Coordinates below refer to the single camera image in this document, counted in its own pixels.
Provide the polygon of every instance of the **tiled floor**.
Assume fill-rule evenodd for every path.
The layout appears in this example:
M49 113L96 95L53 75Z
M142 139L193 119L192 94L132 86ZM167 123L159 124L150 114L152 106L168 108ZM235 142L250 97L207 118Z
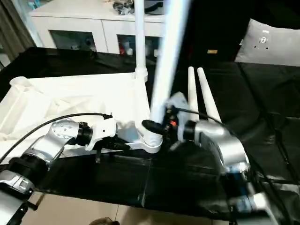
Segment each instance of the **tiled floor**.
M31 202L40 196L36 193ZM211 221L159 211L133 208L125 205L94 202L83 199L46 195L37 211L29 210L22 225L88 225L95 219L110 217L121 225L228 225L228 222Z

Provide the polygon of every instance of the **gray cushion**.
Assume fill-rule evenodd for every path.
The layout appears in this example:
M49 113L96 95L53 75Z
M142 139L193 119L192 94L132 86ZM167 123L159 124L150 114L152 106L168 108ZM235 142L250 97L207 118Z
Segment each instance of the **gray cushion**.
M235 61L300 66L300 30L251 19Z

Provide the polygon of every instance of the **white pole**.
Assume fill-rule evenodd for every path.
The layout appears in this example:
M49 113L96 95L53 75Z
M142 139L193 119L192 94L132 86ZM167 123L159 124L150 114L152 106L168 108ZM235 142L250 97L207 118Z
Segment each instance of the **white pole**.
M147 81L144 12L144 0L135 0L135 76L142 77Z
M168 4L165 33L160 43L160 57L156 66L150 110L150 120L157 123L162 123L165 116L165 103L170 97L173 85L190 0L169 0ZM159 146L162 136L147 132L144 135L144 141L149 146Z
M188 104L192 111L198 112L198 98L197 98L197 89L196 89L196 80L195 80L195 71L194 67L188 68ZM198 121L199 115L191 113L191 120Z
M198 68L197 72L198 72L199 82L201 85L201 91L202 91L202 96L205 104L206 114L221 122L221 118L215 100L210 91L210 86L208 85L203 68L201 67Z

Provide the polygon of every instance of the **white cabinet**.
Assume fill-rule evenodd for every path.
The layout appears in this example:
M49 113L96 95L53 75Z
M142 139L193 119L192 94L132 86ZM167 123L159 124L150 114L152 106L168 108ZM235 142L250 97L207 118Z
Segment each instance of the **white cabinet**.
M52 0L30 12L46 48L135 53L135 16L118 15L112 2ZM163 15L145 15L146 55L157 56Z

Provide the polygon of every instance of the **black tablecloth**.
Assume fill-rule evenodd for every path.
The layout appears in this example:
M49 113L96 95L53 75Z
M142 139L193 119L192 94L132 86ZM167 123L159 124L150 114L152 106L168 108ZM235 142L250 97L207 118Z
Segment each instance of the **black tablecloth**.
M155 63L147 61L151 97ZM135 60L107 53L31 48L0 72L0 94L16 76L133 72ZM204 67L222 121L241 139L300 224L300 68L218 63ZM177 69L172 93L187 93L188 69ZM205 112L199 83L199 110ZM59 159L39 190L95 201L230 219L213 156L191 144L175 152L143 150Z

